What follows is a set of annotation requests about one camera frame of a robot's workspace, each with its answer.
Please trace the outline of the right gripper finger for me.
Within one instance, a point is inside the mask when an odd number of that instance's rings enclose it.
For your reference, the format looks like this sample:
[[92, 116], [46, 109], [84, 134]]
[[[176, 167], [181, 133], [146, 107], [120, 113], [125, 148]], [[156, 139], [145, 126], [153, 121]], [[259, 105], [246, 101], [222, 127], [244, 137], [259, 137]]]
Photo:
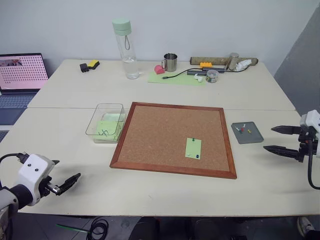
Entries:
[[289, 149], [284, 146], [278, 146], [278, 145], [265, 145], [263, 146], [263, 148], [268, 152], [276, 154], [278, 156], [293, 158], [295, 160], [298, 160], [297, 150]]
[[299, 135], [302, 131], [300, 126], [279, 125], [271, 128], [272, 131], [285, 135]]

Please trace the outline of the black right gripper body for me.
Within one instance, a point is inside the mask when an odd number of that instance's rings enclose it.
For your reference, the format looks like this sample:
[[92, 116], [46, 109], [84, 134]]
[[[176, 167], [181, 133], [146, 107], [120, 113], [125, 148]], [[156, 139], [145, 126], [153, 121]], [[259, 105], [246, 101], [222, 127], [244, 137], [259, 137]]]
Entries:
[[297, 161], [302, 163], [305, 156], [310, 156], [311, 153], [316, 155], [317, 153], [317, 137], [316, 130], [312, 127], [302, 127], [298, 141], [300, 142], [298, 148]]

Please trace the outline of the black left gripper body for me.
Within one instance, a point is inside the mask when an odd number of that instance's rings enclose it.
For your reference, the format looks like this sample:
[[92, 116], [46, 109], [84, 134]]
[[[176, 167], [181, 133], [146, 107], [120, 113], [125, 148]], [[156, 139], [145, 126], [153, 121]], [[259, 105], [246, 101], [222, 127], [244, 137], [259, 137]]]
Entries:
[[54, 193], [57, 196], [62, 194], [62, 189], [57, 185], [53, 185], [51, 180], [52, 177], [47, 176], [40, 181], [38, 191], [41, 198], [48, 196], [50, 193]]

